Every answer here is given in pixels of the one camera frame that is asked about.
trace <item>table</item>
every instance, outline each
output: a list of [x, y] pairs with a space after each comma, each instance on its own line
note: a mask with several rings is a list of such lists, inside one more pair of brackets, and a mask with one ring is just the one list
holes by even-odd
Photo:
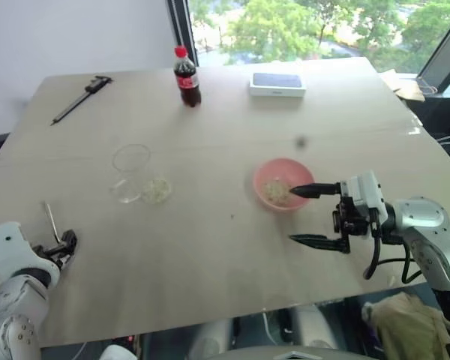
[[[58, 227], [79, 237], [73, 262], [50, 294], [42, 346], [401, 285], [402, 264], [362, 278], [370, 240], [354, 238], [344, 255], [287, 238], [334, 236], [337, 197], [273, 214], [255, 199], [251, 176], [276, 157], [301, 161], [318, 182], [373, 169], [388, 201], [423, 195], [450, 214], [450, 159], [365, 58], [293, 66], [304, 72], [304, 99], [248, 96], [248, 77], [260, 65], [200, 68], [203, 104], [195, 109], [181, 104], [170, 69], [112, 73], [112, 85], [53, 127], [53, 116], [91, 75], [43, 82], [0, 151], [0, 223], [19, 221], [32, 244], [52, 245], [40, 204], [47, 200]], [[297, 148], [301, 136], [306, 146]], [[164, 204], [124, 205], [109, 195], [117, 176], [112, 154], [128, 143], [150, 147], [152, 166], [171, 181]], [[402, 251], [382, 246], [382, 257]]]

